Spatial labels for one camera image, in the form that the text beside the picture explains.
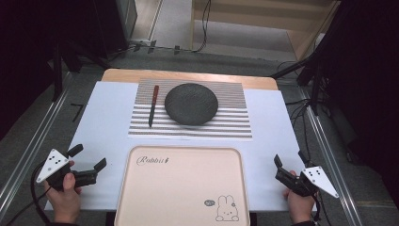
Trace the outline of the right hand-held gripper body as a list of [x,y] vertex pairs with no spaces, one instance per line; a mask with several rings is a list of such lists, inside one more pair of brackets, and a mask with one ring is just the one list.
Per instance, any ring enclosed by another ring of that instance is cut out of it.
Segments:
[[303,169],[299,175],[293,175],[283,167],[278,167],[276,179],[286,186],[286,195],[294,192],[300,197],[308,197],[323,190],[334,198],[339,197],[334,185],[320,166]]

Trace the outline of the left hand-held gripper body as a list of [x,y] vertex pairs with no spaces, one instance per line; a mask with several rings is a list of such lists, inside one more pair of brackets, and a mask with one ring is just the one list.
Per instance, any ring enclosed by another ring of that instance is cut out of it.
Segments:
[[61,153],[56,149],[50,151],[36,182],[42,183],[46,181],[50,187],[61,191],[63,189],[64,176],[69,172],[74,175],[76,187],[95,185],[97,182],[98,172],[94,167],[84,171],[71,170],[70,158],[67,156],[67,152]]

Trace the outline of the person's right hand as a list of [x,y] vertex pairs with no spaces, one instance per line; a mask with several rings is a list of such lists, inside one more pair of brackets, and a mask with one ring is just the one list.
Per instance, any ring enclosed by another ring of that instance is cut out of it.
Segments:
[[302,197],[290,188],[284,190],[283,197],[288,203],[292,226],[316,226],[311,220],[312,209],[315,205],[313,197]]

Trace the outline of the person's left hand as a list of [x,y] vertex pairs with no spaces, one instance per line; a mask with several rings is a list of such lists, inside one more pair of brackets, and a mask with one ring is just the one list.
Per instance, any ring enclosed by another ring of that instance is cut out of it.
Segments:
[[51,188],[47,182],[44,182],[44,189],[54,209],[54,220],[46,226],[78,226],[82,189],[75,186],[74,175],[69,172],[64,176],[61,191]]

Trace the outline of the white table sheet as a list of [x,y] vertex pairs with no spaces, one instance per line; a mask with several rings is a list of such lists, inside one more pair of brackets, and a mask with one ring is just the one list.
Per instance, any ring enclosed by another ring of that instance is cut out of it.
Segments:
[[253,212],[283,211],[283,185],[276,180],[274,157],[288,170],[304,168],[282,94],[278,90],[244,89],[252,131],[251,140],[177,139],[129,137],[128,129],[138,83],[99,82],[72,139],[84,149],[75,158],[77,170],[87,170],[105,158],[107,165],[98,181],[82,194],[85,210],[116,209],[128,153],[138,145],[227,147],[243,159],[249,208]]

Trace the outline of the striped placemat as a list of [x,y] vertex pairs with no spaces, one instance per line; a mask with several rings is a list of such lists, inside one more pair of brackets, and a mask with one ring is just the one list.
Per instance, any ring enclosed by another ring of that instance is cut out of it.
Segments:
[[[203,125],[180,125],[165,110],[165,98],[175,87],[189,80],[141,79],[128,129],[129,137],[162,137],[177,139],[242,139],[251,140],[247,103],[240,83],[196,81],[210,89],[218,100],[215,116]],[[149,115],[154,86],[159,86],[152,128]]]

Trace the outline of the black stand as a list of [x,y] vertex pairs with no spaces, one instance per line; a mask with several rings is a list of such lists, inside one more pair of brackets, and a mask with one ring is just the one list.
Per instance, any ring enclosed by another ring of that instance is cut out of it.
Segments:
[[111,68],[108,63],[76,42],[70,39],[56,38],[53,43],[53,72],[55,76],[54,102],[60,97],[63,91],[62,63],[65,63],[71,72],[79,73],[83,67],[83,63],[78,56],[88,58],[91,62],[97,64],[104,70]]
[[296,79],[300,87],[306,86],[312,80],[311,98],[307,105],[311,108],[315,115],[317,113],[317,99],[320,90],[322,75],[323,75],[323,60],[327,56],[327,49],[332,46],[339,33],[342,31],[342,26],[346,17],[350,14],[356,0],[338,0],[340,2],[338,10],[332,19],[332,22],[314,51],[302,60],[299,60],[294,65],[289,66],[282,71],[270,75],[270,78],[279,79],[288,73],[292,73],[297,69],[302,69],[300,75]]

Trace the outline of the red and black pen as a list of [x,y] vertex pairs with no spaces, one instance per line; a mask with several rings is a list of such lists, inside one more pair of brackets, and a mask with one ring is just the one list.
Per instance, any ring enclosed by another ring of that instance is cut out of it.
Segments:
[[159,86],[155,85],[154,89],[153,89],[153,94],[152,94],[152,105],[151,105],[149,121],[148,121],[148,124],[149,124],[150,128],[152,128],[152,124],[153,124],[153,118],[154,118],[154,114],[155,114],[155,108],[156,108],[158,92],[159,92]]

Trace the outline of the pink tray with rabbit print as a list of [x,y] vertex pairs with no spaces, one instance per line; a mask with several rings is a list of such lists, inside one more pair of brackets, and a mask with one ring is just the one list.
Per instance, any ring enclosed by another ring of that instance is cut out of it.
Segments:
[[240,153],[231,148],[133,148],[114,224],[250,226]]

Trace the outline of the wooden table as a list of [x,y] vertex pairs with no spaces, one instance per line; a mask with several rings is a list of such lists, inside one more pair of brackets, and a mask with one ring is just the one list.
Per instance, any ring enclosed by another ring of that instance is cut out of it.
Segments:
[[104,72],[103,81],[138,83],[141,79],[179,79],[189,81],[212,81],[241,83],[244,89],[278,90],[275,79],[271,77],[256,77],[214,73],[184,73],[156,70],[123,70],[108,69]]

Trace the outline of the dark grey round plate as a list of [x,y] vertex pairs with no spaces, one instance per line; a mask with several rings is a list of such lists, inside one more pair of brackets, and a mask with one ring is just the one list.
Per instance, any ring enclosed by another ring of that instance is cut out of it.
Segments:
[[179,124],[203,125],[215,116],[218,100],[207,87],[186,83],[173,88],[167,94],[165,110]]

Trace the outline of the wooden shelf unit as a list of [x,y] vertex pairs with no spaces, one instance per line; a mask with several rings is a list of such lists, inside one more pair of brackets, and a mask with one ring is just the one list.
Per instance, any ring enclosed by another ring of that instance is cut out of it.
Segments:
[[191,0],[191,46],[208,21],[207,53],[301,60],[326,32],[338,0]]

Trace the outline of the power strip with plugs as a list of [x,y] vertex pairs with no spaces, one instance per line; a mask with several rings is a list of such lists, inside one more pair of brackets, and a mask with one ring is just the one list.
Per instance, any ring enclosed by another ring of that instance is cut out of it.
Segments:
[[182,48],[179,45],[175,45],[174,47],[158,46],[156,40],[132,40],[129,44],[128,50],[137,52],[143,48],[147,49],[148,54],[153,53],[155,50],[169,50],[172,51],[174,55],[178,55],[182,51]]

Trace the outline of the black cabinet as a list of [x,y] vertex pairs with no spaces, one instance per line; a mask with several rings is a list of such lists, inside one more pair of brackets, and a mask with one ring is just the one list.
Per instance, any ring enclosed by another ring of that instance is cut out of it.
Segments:
[[105,55],[126,50],[136,25],[135,0],[94,0]]

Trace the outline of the metal floor rail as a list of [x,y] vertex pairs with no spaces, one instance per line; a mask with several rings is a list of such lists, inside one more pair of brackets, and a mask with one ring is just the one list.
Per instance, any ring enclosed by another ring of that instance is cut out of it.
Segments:
[[21,154],[18,164],[13,168],[13,171],[9,175],[5,186],[0,190],[0,221],[2,221],[5,217],[5,214],[21,183],[23,182],[28,169],[32,165],[38,151],[40,150],[42,142],[45,140],[56,119],[56,116],[58,115],[58,112],[65,102],[71,83],[73,82],[73,73],[67,73],[62,82],[63,90],[61,91],[59,97],[49,106],[34,136],[31,138],[24,152]]
[[348,225],[363,226],[358,208],[355,204],[349,187],[343,178],[343,174],[338,162],[335,159],[334,152],[328,142],[327,135],[320,121],[320,117],[315,115],[310,106],[307,107],[306,113],[308,115],[312,130],[315,133],[316,139],[318,141],[320,152],[325,159],[332,183],[335,185],[339,194],[339,200],[348,221]]

